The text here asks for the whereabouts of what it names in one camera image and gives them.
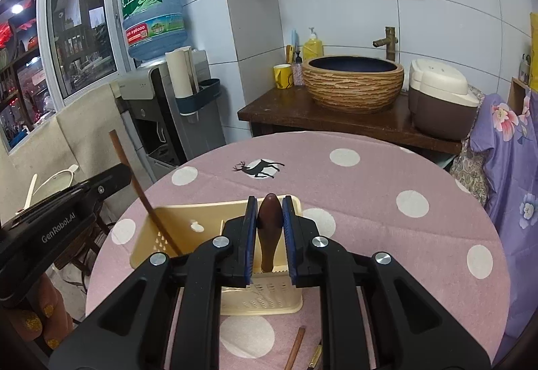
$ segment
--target pink tablecloth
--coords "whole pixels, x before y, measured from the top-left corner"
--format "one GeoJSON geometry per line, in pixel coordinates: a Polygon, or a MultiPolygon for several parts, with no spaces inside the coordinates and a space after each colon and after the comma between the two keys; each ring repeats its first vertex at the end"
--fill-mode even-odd
{"type": "MultiPolygon", "coordinates": [[[[322,235],[349,251],[391,253],[482,344],[491,359],[505,328],[509,277],[489,217],[464,187],[404,148],[363,136],[297,132],[257,137],[207,153],[147,191],[154,206],[292,194],[322,235]],[[249,175],[259,160],[275,168],[249,175]]],[[[128,257],[146,213],[136,201],[108,236],[93,268],[86,313],[132,271],[128,257]]],[[[297,329],[294,368],[321,338],[316,289],[296,314],[222,317],[221,369],[282,369],[297,329]]]]}

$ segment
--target painted fingernail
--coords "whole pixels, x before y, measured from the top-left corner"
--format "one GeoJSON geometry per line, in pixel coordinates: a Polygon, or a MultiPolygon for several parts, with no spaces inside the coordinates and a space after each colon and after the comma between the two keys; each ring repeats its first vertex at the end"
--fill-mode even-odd
{"type": "Polygon", "coordinates": [[[47,346],[49,346],[52,350],[56,349],[59,345],[60,345],[60,341],[54,338],[47,340],[47,346]]]}
{"type": "Polygon", "coordinates": [[[23,311],[24,324],[26,328],[33,332],[41,332],[43,325],[36,313],[32,311],[23,311]]]}
{"type": "Polygon", "coordinates": [[[45,317],[47,318],[50,318],[53,312],[54,312],[54,307],[52,305],[47,305],[43,308],[43,314],[45,314],[45,317]]]}

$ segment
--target purple floral fabric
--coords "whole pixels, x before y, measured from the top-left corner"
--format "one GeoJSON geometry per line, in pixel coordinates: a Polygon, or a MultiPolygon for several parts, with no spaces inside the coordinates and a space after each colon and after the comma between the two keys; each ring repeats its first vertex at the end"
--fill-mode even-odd
{"type": "Polygon", "coordinates": [[[538,305],[536,132],[538,94],[529,92],[520,116],[499,95],[487,95],[471,134],[472,150],[486,152],[486,212],[499,232],[510,274],[506,344],[520,336],[538,305]]]}

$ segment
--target sink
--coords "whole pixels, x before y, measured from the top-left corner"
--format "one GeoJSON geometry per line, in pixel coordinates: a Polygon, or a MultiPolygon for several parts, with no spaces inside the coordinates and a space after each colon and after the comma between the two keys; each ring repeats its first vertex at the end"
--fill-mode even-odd
{"type": "Polygon", "coordinates": [[[390,108],[404,84],[404,68],[363,56],[323,56],[302,64],[314,100],[343,112],[373,113],[390,108]]]}

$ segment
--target yellow soap bottle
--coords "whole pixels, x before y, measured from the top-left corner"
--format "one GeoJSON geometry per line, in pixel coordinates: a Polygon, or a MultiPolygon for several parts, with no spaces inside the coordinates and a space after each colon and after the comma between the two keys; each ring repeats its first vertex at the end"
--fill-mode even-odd
{"type": "Polygon", "coordinates": [[[314,27],[309,27],[310,39],[303,45],[303,60],[323,56],[323,43],[317,38],[314,27]]]}

